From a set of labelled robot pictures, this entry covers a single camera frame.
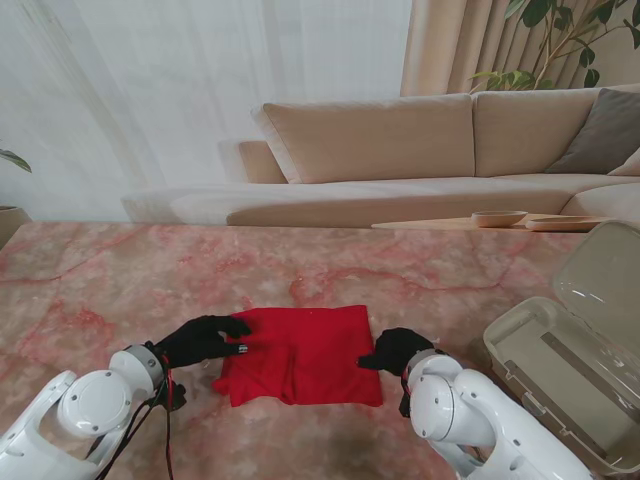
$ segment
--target white curtain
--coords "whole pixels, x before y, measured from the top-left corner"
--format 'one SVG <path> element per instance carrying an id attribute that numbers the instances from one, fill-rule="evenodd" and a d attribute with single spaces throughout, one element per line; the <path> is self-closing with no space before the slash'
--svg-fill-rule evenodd
<path id="1" fill-rule="evenodd" d="M 141 188 L 230 180 L 265 101 L 394 97 L 410 0 L 3 0 L 0 205 L 127 217 Z"/>

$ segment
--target throw pillow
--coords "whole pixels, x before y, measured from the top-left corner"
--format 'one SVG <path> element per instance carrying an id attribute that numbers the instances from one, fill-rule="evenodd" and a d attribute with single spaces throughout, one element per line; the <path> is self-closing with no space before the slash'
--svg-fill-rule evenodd
<path id="1" fill-rule="evenodd" d="M 640 176 L 640 148 L 621 167 L 609 172 L 609 175 Z"/>
<path id="2" fill-rule="evenodd" d="M 640 93 L 603 88 L 567 152 L 545 173 L 609 173 L 640 147 L 638 125 Z"/>

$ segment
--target red towel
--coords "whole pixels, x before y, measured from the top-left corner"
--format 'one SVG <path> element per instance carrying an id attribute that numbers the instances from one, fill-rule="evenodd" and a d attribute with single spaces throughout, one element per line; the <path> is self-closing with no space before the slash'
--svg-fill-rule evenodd
<path id="1" fill-rule="evenodd" d="M 256 397 L 288 405 L 382 405 L 378 372 L 356 364 L 373 351 L 367 308 L 256 308 L 233 315 L 252 330 L 245 355 L 227 357 L 213 382 L 237 407 Z"/>

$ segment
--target marble table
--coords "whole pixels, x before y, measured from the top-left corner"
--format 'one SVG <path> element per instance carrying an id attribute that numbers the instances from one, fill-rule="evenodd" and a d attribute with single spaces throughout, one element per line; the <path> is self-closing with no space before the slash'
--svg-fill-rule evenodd
<path id="1" fill-rule="evenodd" d="M 184 321 L 252 307 L 365 304 L 374 335 L 414 328 L 488 371 L 482 332 L 549 279 L 582 235 L 32 223 L 0 252 L 0 431 L 59 371 L 104 368 L 130 343 Z M 385 405 L 231 408 L 212 361 L 175 372 L 176 479 L 455 478 Z M 163 412 L 152 413 L 109 478 L 167 478 Z"/>

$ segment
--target beige sofa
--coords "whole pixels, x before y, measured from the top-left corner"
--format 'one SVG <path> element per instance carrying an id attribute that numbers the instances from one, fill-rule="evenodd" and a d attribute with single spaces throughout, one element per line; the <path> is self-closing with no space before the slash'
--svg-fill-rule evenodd
<path id="1" fill-rule="evenodd" d="M 368 227 L 496 209 L 638 222 L 640 177 L 542 173 L 597 94 L 266 104 L 254 117 L 268 143 L 238 145 L 245 182 L 138 192 L 122 202 L 133 221 L 152 223 Z"/>

